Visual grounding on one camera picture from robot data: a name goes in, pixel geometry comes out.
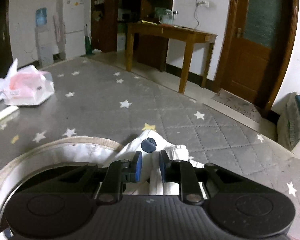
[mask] door handle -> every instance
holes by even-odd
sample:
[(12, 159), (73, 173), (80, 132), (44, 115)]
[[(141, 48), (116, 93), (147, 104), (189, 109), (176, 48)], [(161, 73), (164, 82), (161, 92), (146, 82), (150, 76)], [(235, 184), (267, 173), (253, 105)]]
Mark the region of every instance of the door handle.
[(241, 28), (238, 28), (238, 31), (237, 31), (237, 38), (240, 38), (242, 36), (242, 29)]

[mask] door mat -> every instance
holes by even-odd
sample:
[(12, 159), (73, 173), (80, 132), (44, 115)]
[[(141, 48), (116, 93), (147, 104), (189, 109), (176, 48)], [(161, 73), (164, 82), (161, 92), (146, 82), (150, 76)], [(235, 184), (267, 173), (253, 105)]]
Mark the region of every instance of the door mat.
[(233, 110), (244, 114), (246, 117), (257, 123), (260, 122), (261, 115), (253, 104), (229, 93), (228, 91), (221, 89), (212, 99), (229, 106)]

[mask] label sticker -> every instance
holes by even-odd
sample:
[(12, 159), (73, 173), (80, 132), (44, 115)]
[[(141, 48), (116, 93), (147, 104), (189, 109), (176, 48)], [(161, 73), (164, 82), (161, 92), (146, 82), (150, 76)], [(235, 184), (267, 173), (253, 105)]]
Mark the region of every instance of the label sticker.
[(18, 97), (18, 96), (20, 96), (20, 89), (10, 90), (10, 96), (11, 97)]

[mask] refrigerator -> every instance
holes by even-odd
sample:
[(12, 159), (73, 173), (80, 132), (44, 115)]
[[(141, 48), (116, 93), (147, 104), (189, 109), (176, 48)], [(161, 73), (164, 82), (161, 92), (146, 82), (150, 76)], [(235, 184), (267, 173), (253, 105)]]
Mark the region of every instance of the refrigerator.
[(84, 0), (60, 0), (57, 6), (60, 58), (71, 59), (86, 54), (84, 43)]

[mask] floor mat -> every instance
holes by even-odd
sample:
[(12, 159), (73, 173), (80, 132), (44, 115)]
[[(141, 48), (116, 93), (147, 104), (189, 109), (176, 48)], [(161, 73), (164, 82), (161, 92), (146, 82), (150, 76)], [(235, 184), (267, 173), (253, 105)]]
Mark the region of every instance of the floor mat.
[(257, 123), (260, 122), (261, 115), (253, 104), (229, 93), (228, 91), (221, 89), (212, 99), (229, 106), (233, 110), (244, 114), (246, 117)]
[(125, 145), (143, 130), (155, 129), (168, 142), (186, 145), (194, 161), (215, 163), (286, 194), (297, 212), (289, 235), (300, 239), (300, 159), (276, 142), (111, 65), (81, 57), (45, 70), (51, 72), (56, 92), (38, 107), (21, 107), (18, 118), (0, 126), (0, 170), (61, 138), (91, 136)]

